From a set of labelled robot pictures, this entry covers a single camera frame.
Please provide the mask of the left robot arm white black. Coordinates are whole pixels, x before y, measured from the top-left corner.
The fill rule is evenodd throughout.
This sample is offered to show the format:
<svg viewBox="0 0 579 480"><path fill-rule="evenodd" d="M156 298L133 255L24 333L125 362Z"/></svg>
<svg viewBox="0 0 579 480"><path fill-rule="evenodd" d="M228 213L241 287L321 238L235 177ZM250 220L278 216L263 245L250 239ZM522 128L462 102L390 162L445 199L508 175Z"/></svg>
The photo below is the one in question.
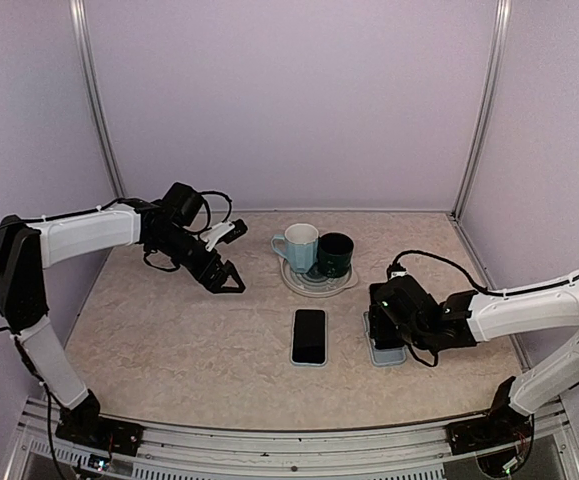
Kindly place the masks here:
<svg viewBox="0 0 579 480"><path fill-rule="evenodd" d="M119 198L80 212L38 219L10 215L1 221L0 315L28 369L60 406L62 424L87 444L102 443L109 424L55 334L44 273L71 258L137 244L146 256L167 256L170 271L185 268L213 294L240 294L244 282L216 247L244 235L247 226L242 220L224 219L191 230L199 211L209 208L207 195L176 182L152 202Z"/></svg>

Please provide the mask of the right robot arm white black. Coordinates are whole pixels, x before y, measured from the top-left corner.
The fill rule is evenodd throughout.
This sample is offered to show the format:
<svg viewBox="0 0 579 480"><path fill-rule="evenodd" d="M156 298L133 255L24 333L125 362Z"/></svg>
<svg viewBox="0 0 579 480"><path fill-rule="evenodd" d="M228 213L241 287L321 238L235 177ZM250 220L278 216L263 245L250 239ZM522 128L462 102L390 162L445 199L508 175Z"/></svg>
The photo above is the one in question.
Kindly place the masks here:
<svg viewBox="0 0 579 480"><path fill-rule="evenodd" d="M516 333L575 328L559 349L498 387L480 423L487 442L504 442L544 403L579 384L579 270L511 290L490 291L473 285L442 303L398 262L392 263L389 274L389 280L375 291L373 302L412 351L438 355Z"/></svg>

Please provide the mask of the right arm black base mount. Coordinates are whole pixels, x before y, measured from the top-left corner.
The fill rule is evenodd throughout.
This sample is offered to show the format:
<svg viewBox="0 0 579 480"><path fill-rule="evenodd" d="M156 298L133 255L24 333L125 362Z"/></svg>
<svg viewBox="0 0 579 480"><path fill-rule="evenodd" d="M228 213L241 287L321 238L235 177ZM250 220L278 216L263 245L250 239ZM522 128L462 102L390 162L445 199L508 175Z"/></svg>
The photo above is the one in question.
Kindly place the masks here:
<svg viewBox="0 0 579 480"><path fill-rule="evenodd" d="M511 409L447 425L448 442L453 455L485 450L513 443L533 431L531 417Z"/></svg>

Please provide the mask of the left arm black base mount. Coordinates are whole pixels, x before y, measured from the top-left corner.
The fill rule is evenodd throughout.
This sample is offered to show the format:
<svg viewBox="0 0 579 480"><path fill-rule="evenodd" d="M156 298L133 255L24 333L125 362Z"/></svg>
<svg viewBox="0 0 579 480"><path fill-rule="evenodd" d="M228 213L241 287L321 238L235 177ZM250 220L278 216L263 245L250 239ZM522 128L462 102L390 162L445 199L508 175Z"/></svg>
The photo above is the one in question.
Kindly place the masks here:
<svg viewBox="0 0 579 480"><path fill-rule="evenodd" d="M143 433L140 424L100 416L85 420L64 417L56 428L62 440L131 457L137 455Z"/></svg>

